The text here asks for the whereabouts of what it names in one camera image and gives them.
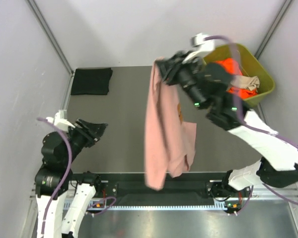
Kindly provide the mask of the pink t shirt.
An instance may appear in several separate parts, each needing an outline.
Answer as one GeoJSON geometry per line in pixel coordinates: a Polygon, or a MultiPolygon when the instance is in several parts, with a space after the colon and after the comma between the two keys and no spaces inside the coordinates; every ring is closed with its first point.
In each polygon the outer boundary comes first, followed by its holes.
{"type": "Polygon", "coordinates": [[[145,118],[144,162],[146,186],[162,190],[167,175],[188,172],[196,154],[197,125],[183,119],[176,86],[162,81],[154,63],[151,68],[145,118]]]}

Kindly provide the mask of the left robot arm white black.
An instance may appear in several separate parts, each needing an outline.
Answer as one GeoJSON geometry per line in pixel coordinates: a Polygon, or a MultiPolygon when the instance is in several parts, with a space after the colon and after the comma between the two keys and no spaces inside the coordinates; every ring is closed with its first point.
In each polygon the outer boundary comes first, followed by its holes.
{"type": "Polygon", "coordinates": [[[94,146],[103,136],[106,123],[77,119],[38,118],[54,131],[43,139],[42,166],[35,176],[39,238],[76,238],[93,197],[103,195],[100,176],[85,172],[76,181],[75,194],[67,213],[63,213],[69,184],[73,179],[72,162],[83,148],[94,146]]]}

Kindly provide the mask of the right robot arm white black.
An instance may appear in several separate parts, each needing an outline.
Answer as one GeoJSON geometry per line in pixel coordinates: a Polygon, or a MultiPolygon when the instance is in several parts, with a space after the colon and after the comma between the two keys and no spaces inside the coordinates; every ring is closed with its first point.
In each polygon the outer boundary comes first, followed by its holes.
{"type": "Polygon", "coordinates": [[[178,52],[168,59],[157,59],[156,66],[166,85],[179,85],[198,109],[207,109],[206,118],[224,131],[245,141],[261,154],[256,163],[227,171],[222,181],[209,189],[213,197],[230,197],[254,185],[284,188],[298,182],[298,146],[291,145],[267,126],[239,95],[228,92],[234,74],[217,62],[201,65],[188,53],[178,52]]]}

